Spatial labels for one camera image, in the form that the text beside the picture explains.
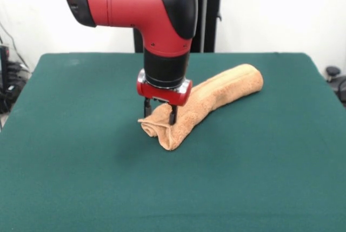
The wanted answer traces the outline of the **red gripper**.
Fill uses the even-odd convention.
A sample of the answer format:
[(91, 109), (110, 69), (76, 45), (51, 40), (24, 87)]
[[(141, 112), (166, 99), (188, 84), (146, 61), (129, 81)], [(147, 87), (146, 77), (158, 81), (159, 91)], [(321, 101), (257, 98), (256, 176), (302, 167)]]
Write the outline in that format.
[(169, 115), (169, 124), (174, 125), (177, 120), (178, 106), (184, 106), (192, 90), (192, 80), (184, 79), (177, 88), (158, 88), (150, 84), (145, 76), (145, 71), (140, 70), (137, 77), (137, 92), (145, 97), (144, 116), (150, 116), (152, 107), (151, 99), (157, 99), (171, 104), (171, 113)]

